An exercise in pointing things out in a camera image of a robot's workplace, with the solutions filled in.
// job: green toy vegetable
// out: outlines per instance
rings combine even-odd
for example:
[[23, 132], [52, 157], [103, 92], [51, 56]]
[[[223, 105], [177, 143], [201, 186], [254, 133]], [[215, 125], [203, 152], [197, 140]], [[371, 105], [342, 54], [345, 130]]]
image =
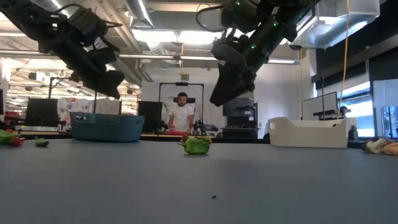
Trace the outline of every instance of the green toy vegetable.
[[210, 149], [211, 138], [210, 137], [202, 137], [200, 139], [190, 138], [188, 136], [182, 137], [184, 147], [184, 151], [188, 154], [193, 155], [202, 155], [206, 154]]
[[36, 138], [35, 144], [37, 147], [46, 147], [48, 146], [48, 144], [50, 144], [49, 140], [46, 140], [44, 138], [37, 138], [37, 136], [35, 138]]
[[0, 130], [0, 144], [9, 144], [12, 137], [20, 137], [20, 135]]

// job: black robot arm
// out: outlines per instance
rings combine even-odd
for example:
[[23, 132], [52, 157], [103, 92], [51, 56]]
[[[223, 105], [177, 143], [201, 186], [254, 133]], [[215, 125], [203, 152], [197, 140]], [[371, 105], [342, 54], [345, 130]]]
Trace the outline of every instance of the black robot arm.
[[[218, 65], [220, 77], [210, 101], [221, 106], [253, 91], [256, 72], [269, 61], [271, 53], [284, 38], [292, 42], [297, 37], [297, 23], [318, 2], [320, 0], [260, 0], [256, 4], [251, 0], [232, 0], [225, 6], [198, 11], [201, 14], [223, 8], [221, 23], [225, 29], [222, 37], [213, 42], [211, 53], [225, 64]], [[232, 30], [228, 35], [227, 28]], [[253, 30], [254, 33], [250, 38], [246, 35], [237, 38], [234, 37], [236, 29], [244, 34]]]
[[[63, 60], [73, 70], [71, 80], [82, 81], [83, 86], [119, 99], [117, 90], [124, 80], [119, 71], [107, 71], [106, 64], [118, 59], [119, 49], [104, 35], [107, 23], [91, 9], [78, 6], [76, 13], [66, 15], [47, 11], [29, 0], [0, 0], [0, 11], [26, 36], [39, 43], [39, 51], [51, 53]], [[97, 49], [100, 38], [107, 47]], [[85, 47], [93, 46], [87, 51]]]

